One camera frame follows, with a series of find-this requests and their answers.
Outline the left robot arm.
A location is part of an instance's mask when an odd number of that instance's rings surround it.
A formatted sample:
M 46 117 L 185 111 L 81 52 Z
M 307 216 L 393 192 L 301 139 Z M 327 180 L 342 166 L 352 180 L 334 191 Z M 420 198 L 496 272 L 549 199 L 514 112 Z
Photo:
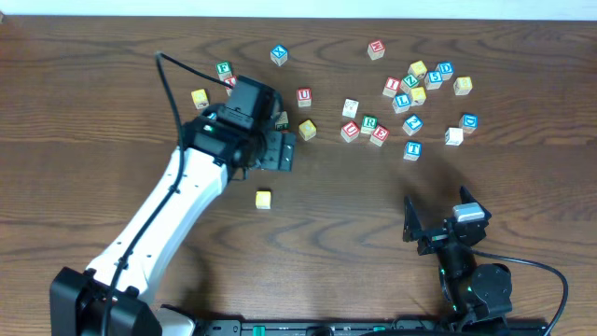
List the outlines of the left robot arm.
M 237 171 L 290 171 L 296 137 L 274 124 L 277 91 L 238 86 L 225 104 L 180 126 L 180 145 L 141 208 L 82 273 L 50 285 L 54 335 L 193 335 L 200 322 L 167 305 L 152 310 L 161 279 L 201 213 Z

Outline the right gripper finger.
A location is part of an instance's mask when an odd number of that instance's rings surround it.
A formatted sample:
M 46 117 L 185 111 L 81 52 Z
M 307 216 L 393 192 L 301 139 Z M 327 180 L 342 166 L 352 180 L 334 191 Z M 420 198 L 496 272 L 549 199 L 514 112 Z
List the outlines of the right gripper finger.
M 461 199 L 461 204 L 462 203 L 479 203 L 480 206 L 483 208 L 483 210 L 485 211 L 485 219 L 491 219 L 492 218 L 492 213 L 486 208 L 484 207 L 481 202 L 479 202 L 470 192 L 470 190 L 466 187 L 466 186 L 461 186 L 459 189 L 459 196 Z
M 405 219 L 402 239 L 404 242 L 418 241 L 422 236 L 423 229 L 409 196 L 404 198 L 404 208 Z

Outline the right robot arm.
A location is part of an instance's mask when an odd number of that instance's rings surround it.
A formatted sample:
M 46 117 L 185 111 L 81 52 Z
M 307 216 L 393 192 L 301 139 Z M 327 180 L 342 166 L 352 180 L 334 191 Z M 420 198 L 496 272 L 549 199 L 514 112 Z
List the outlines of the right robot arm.
M 506 314 L 512 311 L 511 273 L 500 263 L 478 264 L 472 246 L 486 237 L 492 214 L 470 194 L 459 190 L 461 202 L 439 228 L 424 229 L 410 197 L 404 199 L 403 240 L 417 243 L 421 256 L 435 254 L 442 292 L 454 313 L 446 329 L 493 335 L 508 334 Z

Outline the yellow C block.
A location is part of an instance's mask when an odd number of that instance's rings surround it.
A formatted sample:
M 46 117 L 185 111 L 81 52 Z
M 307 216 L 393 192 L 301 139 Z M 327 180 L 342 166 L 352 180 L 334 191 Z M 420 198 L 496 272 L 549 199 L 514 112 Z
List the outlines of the yellow C block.
M 262 210 L 271 208 L 271 192 L 269 190 L 258 190 L 256 192 L 256 208 Z

